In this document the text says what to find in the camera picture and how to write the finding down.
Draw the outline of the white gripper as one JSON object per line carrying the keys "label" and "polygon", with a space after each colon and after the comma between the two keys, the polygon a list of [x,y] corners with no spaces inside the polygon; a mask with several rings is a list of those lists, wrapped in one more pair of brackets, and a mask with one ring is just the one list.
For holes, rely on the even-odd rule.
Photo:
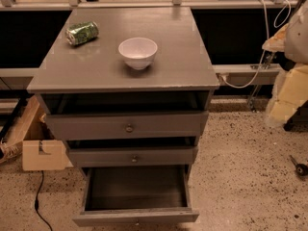
{"label": "white gripper", "polygon": [[[289,24],[282,26],[262,45],[270,52],[284,52],[286,30]],[[272,98],[266,108],[265,122],[276,128],[287,123],[298,108],[308,101],[308,65],[296,64],[289,71],[281,70],[275,79]]]}

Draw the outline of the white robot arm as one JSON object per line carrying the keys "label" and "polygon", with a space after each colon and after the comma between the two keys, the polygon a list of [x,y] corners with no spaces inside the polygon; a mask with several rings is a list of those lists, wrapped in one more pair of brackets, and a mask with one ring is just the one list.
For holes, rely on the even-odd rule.
{"label": "white robot arm", "polygon": [[279,127],[308,101],[308,1],[295,12],[289,22],[262,45],[264,50],[282,52],[295,63],[281,70],[275,79],[272,99],[266,109],[266,123]]}

